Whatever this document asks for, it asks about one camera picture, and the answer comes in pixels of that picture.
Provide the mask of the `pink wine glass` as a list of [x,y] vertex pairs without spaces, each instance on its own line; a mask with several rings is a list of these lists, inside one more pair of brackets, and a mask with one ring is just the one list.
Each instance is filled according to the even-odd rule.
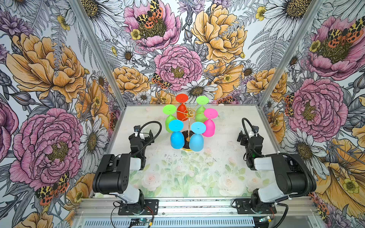
[[218,112],[213,108],[208,108],[204,111],[204,115],[207,120],[204,122],[206,131],[203,133],[203,136],[212,137],[214,136],[216,129],[213,119],[218,117]]

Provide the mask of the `light blue wine glass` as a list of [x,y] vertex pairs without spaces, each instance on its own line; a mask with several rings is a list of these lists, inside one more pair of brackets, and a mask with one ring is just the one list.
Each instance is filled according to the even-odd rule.
[[193,135],[190,137],[189,147],[194,152],[199,152],[204,147],[203,133],[206,131],[206,126],[202,122],[194,122],[191,126]]

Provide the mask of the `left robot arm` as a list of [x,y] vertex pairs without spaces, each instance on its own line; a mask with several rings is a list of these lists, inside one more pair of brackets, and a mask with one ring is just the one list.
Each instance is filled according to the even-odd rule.
[[147,146],[155,142],[162,131],[159,121],[136,125],[134,133],[128,137],[130,152],[127,154],[106,154],[102,157],[92,182],[95,193],[115,196],[120,200],[119,215],[140,215],[149,211],[144,195],[129,182],[131,171],[145,168]]

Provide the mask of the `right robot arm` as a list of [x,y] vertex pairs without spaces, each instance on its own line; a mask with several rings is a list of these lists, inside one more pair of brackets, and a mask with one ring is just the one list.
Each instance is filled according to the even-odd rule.
[[314,192],[317,184],[303,159],[297,154],[262,153],[264,138],[247,118],[242,118],[243,130],[237,141],[245,147],[244,161],[252,171],[273,171],[275,181],[252,191],[248,202],[254,213],[264,212],[272,205]]

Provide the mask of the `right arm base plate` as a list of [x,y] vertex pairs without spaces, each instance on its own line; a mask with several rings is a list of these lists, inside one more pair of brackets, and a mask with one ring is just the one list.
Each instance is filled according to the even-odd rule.
[[277,210],[274,204],[253,202],[251,199],[239,198],[234,199],[231,207],[237,210],[238,214],[276,214]]

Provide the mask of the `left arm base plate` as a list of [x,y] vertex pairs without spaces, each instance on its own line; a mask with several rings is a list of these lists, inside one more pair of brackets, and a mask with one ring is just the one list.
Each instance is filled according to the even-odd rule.
[[158,199],[146,199],[144,203],[127,204],[120,206],[118,210],[119,216],[139,216],[139,215],[157,215],[159,208]]

